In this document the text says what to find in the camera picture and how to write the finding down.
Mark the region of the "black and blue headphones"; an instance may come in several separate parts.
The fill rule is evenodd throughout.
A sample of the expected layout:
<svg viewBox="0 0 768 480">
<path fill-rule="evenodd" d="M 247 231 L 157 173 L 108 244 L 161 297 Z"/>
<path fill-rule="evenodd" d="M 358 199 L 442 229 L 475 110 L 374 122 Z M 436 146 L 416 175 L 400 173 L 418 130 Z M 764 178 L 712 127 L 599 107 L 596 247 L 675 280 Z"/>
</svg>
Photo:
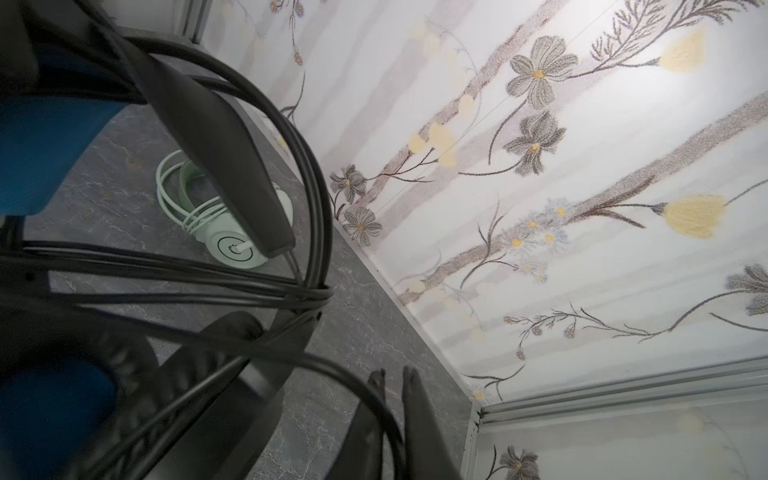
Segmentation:
<svg viewBox="0 0 768 480">
<path fill-rule="evenodd" d="M 131 40 L 84 1 L 1 5 L 1 475 L 244 479 L 310 360 L 329 233 L 319 187 L 306 269 L 262 158 L 226 94 L 264 98 L 205 54 Z M 288 278 L 173 256 L 189 242 L 124 207 L 101 245 L 28 241 L 81 155 L 123 109 L 154 109 L 223 193 L 237 239 Z"/>
</svg>

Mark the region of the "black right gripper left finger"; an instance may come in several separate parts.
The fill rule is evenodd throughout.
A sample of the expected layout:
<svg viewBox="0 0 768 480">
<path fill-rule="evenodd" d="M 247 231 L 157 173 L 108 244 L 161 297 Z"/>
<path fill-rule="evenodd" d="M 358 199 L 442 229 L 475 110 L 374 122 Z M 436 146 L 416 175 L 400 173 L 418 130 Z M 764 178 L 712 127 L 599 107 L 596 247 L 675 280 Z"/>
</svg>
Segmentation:
<svg viewBox="0 0 768 480">
<path fill-rule="evenodd" d="M 360 401 L 327 480 L 379 480 L 383 433 L 377 417 Z"/>
</svg>

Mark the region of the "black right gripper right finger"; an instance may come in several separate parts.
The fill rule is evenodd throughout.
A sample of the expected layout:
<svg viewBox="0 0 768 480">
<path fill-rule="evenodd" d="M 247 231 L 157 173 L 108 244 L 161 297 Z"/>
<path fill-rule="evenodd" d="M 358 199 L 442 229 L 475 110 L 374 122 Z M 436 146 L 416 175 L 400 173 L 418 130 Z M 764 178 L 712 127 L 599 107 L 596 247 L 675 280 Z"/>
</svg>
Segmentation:
<svg viewBox="0 0 768 480">
<path fill-rule="evenodd" d="M 440 434 L 436 417 L 418 371 L 403 369 L 405 458 L 407 479 L 459 480 Z"/>
</svg>

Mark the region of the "mint green headphones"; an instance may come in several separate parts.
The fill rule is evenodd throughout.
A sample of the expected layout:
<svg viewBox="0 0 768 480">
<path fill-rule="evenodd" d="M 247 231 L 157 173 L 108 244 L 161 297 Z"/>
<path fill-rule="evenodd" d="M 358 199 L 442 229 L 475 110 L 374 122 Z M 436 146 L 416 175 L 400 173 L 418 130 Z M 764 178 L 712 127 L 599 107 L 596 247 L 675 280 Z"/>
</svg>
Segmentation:
<svg viewBox="0 0 768 480">
<path fill-rule="evenodd" d="M 264 265 L 267 257 L 256 248 L 220 197 L 199 205 L 192 202 L 187 186 L 203 176 L 203 171 L 181 150 L 170 153 L 160 162 L 155 171 L 155 185 L 165 215 L 204 244 L 221 264 L 241 270 Z"/>
</svg>

